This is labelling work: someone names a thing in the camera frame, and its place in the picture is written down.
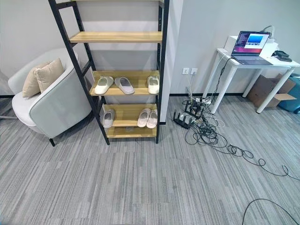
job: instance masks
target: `laptop screen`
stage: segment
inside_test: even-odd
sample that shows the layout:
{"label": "laptop screen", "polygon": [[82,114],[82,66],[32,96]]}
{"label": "laptop screen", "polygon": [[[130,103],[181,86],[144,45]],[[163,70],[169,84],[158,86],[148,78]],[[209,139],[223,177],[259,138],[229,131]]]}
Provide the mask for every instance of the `laptop screen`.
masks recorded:
{"label": "laptop screen", "polygon": [[259,55],[269,35],[270,33],[268,32],[241,31],[233,48],[232,55]]}

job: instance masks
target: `shoe rack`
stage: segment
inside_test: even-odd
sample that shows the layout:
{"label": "shoe rack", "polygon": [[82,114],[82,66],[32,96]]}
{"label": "shoe rack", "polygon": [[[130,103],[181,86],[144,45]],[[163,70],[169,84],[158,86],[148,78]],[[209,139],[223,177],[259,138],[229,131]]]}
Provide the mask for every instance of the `shoe rack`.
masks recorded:
{"label": "shoe rack", "polygon": [[[89,32],[85,31],[81,17],[79,14],[76,1],[67,1],[62,3],[56,3],[56,0],[48,0],[51,10],[53,12],[55,21],[60,30],[60,34],[65,43],[67,51],[70,55],[71,61],[74,65],[74,69],[77,73],[82,88],[86,94],[86,97],[90,103],[93,114],[97,120],[103,137],[109,145],[109,138],[143,138],[154,137],[156,143],[159,141],[159,127],[160,127],[160,113],[161,113],[161,99],[163,91],[164,81],[164,68],[165,68],[165,48],[167,38],[167,26],[169,15],[169,0],[139,0],[139,1],[157,1],[158,2],[158,29],[157,31],[143,31],[143,32]],[[76,21],[78,24],[79,32],[72,37],[69,37],[63,20],[60,15],[60,9],[72,7]],[[78,43],[84,43],[86,53],[89,61],[85,64],[83,69],[80,68],[73,47]],[[157,43],[157,69],[153,71],[97,71],[89,43]],[[85,85],[84,76],[92,68],[95,82],[90,90],[87,90]],[[159,77],[159,93],[152,95],[148,92],[147,77],[148,76]],[[126,95],[130,96],[155,96],[155,104],[120,104],[120,105],[107,105],[106,96],[125,96],[125,94],[113,84],[109,90],[101,95],[100,108],[97,108],[96,102],[93,100],[93,96],[99,96],[95,94],[95,86],[101,76],[126,77],[135,89],[134,94]],[[113,109],[115,111],[115,118],[111,128],[104,129],[101,118],[99,116],[102,107],[105,110]],[[142,109],[157,109],[157,126],[154,129],[147,127],[138,127],[137,120]]]}

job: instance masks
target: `baseboard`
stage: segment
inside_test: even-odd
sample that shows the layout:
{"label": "baseboard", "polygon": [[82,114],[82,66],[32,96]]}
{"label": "baseboard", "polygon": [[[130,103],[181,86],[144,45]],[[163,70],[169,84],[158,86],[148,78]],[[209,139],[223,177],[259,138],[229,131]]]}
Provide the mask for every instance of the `baseboard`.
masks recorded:
{"label": "baseboard", "polygon": [[13,98],[14,95],[0,95],[0,98]]}
{"label": "baseboard", "polygon": [[[200,93],[193,94],[193,96],[202,96],[202,95],[203,95],[203,93],[201,93],[201,94]],[[212,93],[207,94],[207,96],[211,96],[211,95],[218,96],[219,93],[217,93],[217,94],[212,94]],[[225,93],[225,95],[226,96],[242,96],[243,93]],[[170,94],[169,96],[170,97],[188,97],[188,94]]]}

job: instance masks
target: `wooden shelf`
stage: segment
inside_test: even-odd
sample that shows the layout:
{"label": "wooden shelf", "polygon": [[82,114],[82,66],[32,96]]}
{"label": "wooden shelf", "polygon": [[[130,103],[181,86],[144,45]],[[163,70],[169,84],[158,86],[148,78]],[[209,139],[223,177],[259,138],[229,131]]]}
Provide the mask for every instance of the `wooden shelf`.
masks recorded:
{"label": "wooden shelf", "polygon": [[[90,95],[99,96],[95,94],[95,87],[101,76],[127,77],[135,92],[132,95],[152,95],[148,92],[147,77],[158,76],[159,71],[93,71],[95,82],[90,89]],[[125,96],[125,94],[113,84],[103,96]]]}
{"label": "wooden shelf", "polygon": [[113,127],[137,127],[137,120],[143,109],[156,109],[156,104],[104,105],[105,110],[115,111]]}
{"label": "wooden shelf", "polygon": [[148,32],[88,32],[81,31],[70,38],[71,43],[161,43],[161,31]]}
{"label": "wooden shelf", "polygon": [[71,1],[160,1],[160,2],[164,2],[164,0],[71,0]]}
{"label": "wooden shelf", "polygon": [[156,137],[156,128],[111,127],[106,132],[108,138]]}

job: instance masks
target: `telephone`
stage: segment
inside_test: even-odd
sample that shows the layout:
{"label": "telephone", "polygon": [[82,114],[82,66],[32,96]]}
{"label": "telephone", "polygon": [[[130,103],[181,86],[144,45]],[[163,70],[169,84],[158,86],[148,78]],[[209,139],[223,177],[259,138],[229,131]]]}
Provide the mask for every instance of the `telephone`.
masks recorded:
{"label": "telephone", "polygon": [[275,56],[280,61],[291,62],[292,60],[289,58],[289,54],[286,54],[284,51],[275,51],[272,56]]}

